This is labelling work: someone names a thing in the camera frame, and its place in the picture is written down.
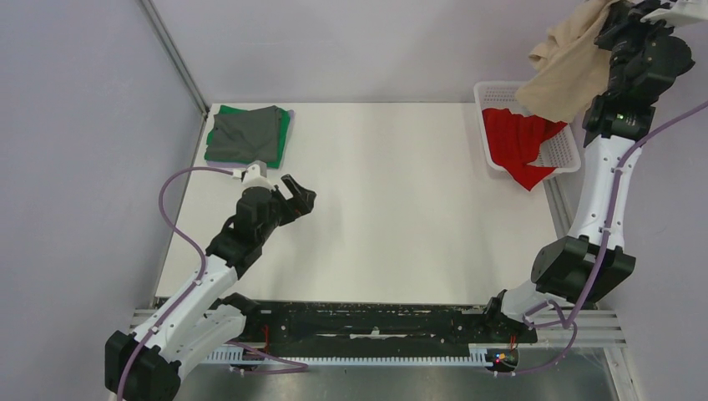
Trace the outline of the beige t shirt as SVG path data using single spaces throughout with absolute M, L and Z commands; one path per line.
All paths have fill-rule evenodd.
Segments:
M 584 1 L 547 31 L 528 60 L 536 74 L 515 94 L 533 115 L 569 123 L 607 89 L 609 51 L 594 44 L 614 1 Z

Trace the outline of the red t shirt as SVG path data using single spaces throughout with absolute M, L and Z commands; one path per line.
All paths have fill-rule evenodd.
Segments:
M 554 167 L 532 163 L 538 158 L 541 145 L 560 133 L 567 126 L 565 122 L 523 116 L 509 109 L 483 109 L 482 116 L 493 162 L 525 190 L 532 190 L 555 171 Z

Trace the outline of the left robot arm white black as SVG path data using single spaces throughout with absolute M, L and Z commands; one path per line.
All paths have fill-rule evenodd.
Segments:
M 217 299 L 262 256 L 273 231 L 312 212 L 316 192 L 291 175 L 285 197 L 266 178 L 244 184 L 235 213 L 204 250 L 187 282 L 130 333 L 114 332 L 104 349 L 104 383 L 118 400 L 172 400 L 182 382 L 221 345 L 256 338 L 262 318 L 249 309 Z

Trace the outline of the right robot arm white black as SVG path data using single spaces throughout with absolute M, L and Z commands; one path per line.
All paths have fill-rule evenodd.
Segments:
M 626 254 L 624 210 L 642 146 L 655 130 L 655 103 L 694 65 L 674 30 L 707 19 L 704 1 L 619 1 L 609 8 L 594 45 L 609 53 L 601 92 L 584 115 L 584 183 L 566 236 L 542 248 L 530 278 L 500 292 L 486 306 L 484 334 L 503 341 L 534 326 L 533 315 L 564 300 L 570 327 L 586 303 L 597 302 L 626 279 L 635 259 Z

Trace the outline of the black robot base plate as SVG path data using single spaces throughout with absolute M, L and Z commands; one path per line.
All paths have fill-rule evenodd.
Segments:
M 246 317 L 237 341 L 281 358 L 464 357 L 471 344 L 536 343 L 520 322 L 487 306 L 228 300 Z

